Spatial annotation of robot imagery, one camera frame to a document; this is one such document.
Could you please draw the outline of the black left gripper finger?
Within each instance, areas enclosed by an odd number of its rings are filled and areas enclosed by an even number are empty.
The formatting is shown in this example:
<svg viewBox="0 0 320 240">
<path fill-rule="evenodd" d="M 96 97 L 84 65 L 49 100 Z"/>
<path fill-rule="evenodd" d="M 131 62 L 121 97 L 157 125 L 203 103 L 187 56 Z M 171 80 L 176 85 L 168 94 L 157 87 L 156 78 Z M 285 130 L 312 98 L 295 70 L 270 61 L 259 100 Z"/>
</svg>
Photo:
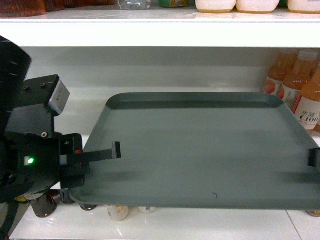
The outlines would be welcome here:
<svg viewBox="0 0 320 240">
<path fill-rule="evenodd" d="M 84 152 L 74 156 L 76 164 L 88 164 L 92 162 L 99 162 L 104 160 L 114 160 L 121 158 L 121 143 L 114 141 L 111 144 L 111 149 Z"/>
</svg>

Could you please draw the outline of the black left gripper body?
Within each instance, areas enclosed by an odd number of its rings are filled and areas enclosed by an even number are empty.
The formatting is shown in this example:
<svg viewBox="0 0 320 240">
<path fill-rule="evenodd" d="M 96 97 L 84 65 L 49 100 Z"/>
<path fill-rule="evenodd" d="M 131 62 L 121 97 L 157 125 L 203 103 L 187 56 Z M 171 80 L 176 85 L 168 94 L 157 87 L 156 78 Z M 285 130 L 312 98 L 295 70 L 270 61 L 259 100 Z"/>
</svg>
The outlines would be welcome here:
<svg viewBox="0 0 320 240">
<path fill-rule="evenodd" d="M 75 163 L 83 153 L 82 136 L 55 131 L 48 103 L 60 77 L 28 79 L 9 111 L 4 131 L 4 196 L 47 192 L 57 183 L 63 189 L 84 185 L 89 164 Z"/>
</svg>

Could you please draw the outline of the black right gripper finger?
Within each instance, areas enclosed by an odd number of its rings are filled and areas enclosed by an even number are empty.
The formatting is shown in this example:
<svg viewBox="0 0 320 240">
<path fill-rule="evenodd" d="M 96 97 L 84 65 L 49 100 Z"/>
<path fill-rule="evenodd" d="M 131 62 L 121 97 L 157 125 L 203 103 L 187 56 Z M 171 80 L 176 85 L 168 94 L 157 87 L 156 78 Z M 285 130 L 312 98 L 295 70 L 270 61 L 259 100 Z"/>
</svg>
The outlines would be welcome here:
<svg viewBox="0 0 320 240">
<path fill-rule="evenodd" d="M 308 152 L 308 166 L 319 168 L 320 167 L 320 148 L 312 148 Z"/>
</svg>

